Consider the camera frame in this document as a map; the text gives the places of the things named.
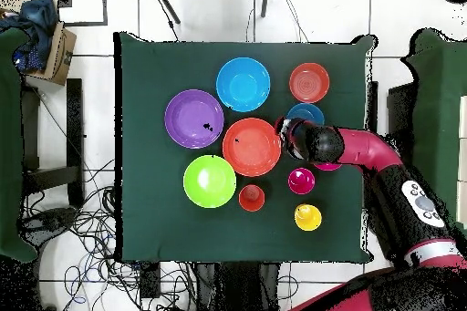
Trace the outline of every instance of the magenta bowl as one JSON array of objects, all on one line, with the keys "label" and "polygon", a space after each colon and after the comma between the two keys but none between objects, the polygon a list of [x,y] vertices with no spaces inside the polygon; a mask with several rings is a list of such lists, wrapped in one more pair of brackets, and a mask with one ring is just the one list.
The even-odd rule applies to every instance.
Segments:
[{"label": "magenta bowl", "polygon": [[307,194],[315,186],[315,176],[305,168],[297,168],[288,176],[288,187],[293,193]]},{"label": "magenta bowl", "polygon": [[314,165],[321,171],[334,171],[342,166],[340,163],[314,163]]}]

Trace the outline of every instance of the green bowl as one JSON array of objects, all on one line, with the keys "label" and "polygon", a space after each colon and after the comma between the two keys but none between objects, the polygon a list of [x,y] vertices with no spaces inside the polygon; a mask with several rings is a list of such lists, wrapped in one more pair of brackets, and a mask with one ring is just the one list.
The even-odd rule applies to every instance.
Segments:
[{"label": "green bowl", "polygon": [[183,174],[183,189],[192,202],[203,208],[218,208],[235,193],[235,171],[224,158],[203,155]]}]

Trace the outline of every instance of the light blue bowl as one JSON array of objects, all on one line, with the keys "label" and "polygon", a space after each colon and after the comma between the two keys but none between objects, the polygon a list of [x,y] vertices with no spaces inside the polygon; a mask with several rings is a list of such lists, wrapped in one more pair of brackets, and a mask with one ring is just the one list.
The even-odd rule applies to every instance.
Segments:
[{"label": "light blue bowl", "polygon": [[242,112],[252,111],[265,103],[270,87],[265,66],[249,57],[238,57],[225,63],[216,80],[221,102]]},{"label": "light blue bowl", "polygon": [[287,119],[291,118],[310,120],[317,125],[323,125],[325,123],[323,112],[317,106],[310,103],[298,103],[294,105],[287,113]]}]

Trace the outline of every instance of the small red bowl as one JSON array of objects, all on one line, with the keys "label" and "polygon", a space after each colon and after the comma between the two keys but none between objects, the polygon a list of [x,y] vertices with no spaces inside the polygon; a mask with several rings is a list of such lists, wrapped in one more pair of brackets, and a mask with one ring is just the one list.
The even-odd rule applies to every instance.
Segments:
[{"label": "small red bowl", "polygon": [[240,206],[248,212],[259,211],[265,204],[265,193],[256,185],[246,185],[238,194]]},{"label": "small red bowl", "polygon": [[329,90],[329,75],[317,63],[304,63],[296,67],[290,76],[292,95],[304,103],[315,103]]}]

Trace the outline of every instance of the green cloth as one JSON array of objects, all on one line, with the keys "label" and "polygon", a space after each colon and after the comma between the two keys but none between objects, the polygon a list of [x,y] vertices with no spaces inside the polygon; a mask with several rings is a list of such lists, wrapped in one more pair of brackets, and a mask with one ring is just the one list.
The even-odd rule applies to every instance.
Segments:
[{"label": "green cloth", "polygon": [[467,95],[467,43],[424,29],[407,62],[418,79],[412,164],[455,217],[461,97]]},{"label": "green cloth", "polygon": [[23,263],[37,254],[16,229],[23,188],[23,137],[21,79],[12,56],[27,40],[26,33],[16,28],[0,34],[0,254]]},{"label": "green cloth", "polygon": [[[287,177],[306,166],[283,153],[261,177],[237,174],[233,198],[217,209],[203,209],[186,197],[182,178],[191,161],[204,154],[222,156],[226,129],[239,119],[257,117],[271,124],[297,103],[288,82],[304,62],[324,66],[330,77],[327,95],[317,103],[327,125],[362,129],[365,119],[365,56],[373,37],[355,44],[148,43],[120,33],[123,118],[123,252],[130,260],[178,261],[339,261],[365,263],[360,248],[362,178],[352,166],[319,171],[315,189],[293,194]],[[217,97],[215,82],[223,64],[251,57],[271,77],[268,99],[252,112],[223,105],[226,125],[219,139],[204,149],[175,143],[164,127],[164,112],[177,93],[197,88]],[[265,191],[265,205],[244,211],[238,192],[248,183]],[[300,230],[294,211],[314,204],[323,222],[314,232]]]}]

